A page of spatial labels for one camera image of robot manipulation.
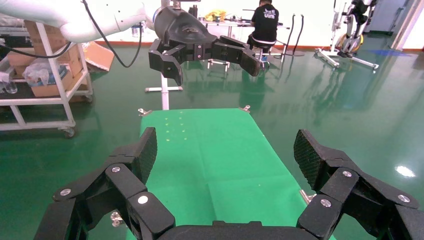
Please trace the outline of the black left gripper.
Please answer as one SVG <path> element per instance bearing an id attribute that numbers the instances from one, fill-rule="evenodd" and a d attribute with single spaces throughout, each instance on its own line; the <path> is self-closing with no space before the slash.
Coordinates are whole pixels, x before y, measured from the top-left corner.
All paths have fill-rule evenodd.
<path id="1" fill-rule="evenodd" d="M 171 6 L 155 14 L 155 39 L 148 51 L 149 67 L 181 87 L 181 63 L 217 59 L 240 65 L 248 74 L 258 76 L 261 63 L 247 43 L 231 37 L 219 38 L 190 13 Z"/>

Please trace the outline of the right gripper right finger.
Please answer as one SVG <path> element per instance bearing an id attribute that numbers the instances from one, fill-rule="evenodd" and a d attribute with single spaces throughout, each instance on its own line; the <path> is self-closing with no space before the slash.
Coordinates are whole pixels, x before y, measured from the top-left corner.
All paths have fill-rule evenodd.
<path id="1" fill-rule="evenodd" d="M 354 218 L 377 240 L 421 240 L 424 213 L 410 194 L 362 171 L 342 150 L 300 129 L 294 159 L 315 196 L 296 226 L 318 240 L 333 234 L 342 216 Z"/>

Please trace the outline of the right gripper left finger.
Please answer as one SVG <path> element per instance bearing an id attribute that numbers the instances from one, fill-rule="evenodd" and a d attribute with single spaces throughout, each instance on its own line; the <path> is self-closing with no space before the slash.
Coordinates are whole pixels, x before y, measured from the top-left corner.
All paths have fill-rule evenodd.
<path id="1" fill-rule="evenodd" d="M 117 147 L 101 167 L 53 194 L 34 238 L 85 240 L 105 215 L 116 211 L 136 239 L 159 239 L 176 220 L 146 185 L 157 152 L 154 127 L 147 127 L 136 143 Z"/>

